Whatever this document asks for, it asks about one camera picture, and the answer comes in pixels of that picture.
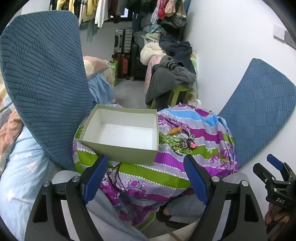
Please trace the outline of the right hand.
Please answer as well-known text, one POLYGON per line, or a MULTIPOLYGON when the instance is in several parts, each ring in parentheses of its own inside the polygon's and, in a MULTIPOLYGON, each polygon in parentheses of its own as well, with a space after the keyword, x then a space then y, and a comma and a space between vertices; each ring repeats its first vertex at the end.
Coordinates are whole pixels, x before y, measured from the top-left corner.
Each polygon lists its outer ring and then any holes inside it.
POLYGON ((270 225, 273 221, 282 222, 284 224, 286 224, 289 221, 290 214, 288 212, 279 212, 277 214, 273 214, 276 208, 277 206, 275 206, 272 203, 268 205, 268 211, 264 217, 266 226, 270 225))

